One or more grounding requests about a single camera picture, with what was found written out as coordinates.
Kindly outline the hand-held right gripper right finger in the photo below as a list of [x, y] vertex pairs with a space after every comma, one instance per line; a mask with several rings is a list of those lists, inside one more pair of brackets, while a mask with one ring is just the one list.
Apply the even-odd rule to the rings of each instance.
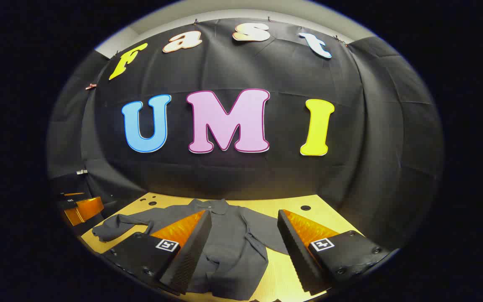
[[277, 225], [301, 287], [312, 295], [349, 287], [391, 257], [355, 230], [338, 233], [285, 209], [278, 211]]

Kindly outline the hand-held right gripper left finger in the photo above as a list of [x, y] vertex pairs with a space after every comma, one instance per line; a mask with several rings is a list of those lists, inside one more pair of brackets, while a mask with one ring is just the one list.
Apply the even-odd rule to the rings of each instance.
[[150, 289], [186, 294], [212, 228], [207, 210], [182, 218], [152, 232], [134, 232], [104, 253], [109, 266]]

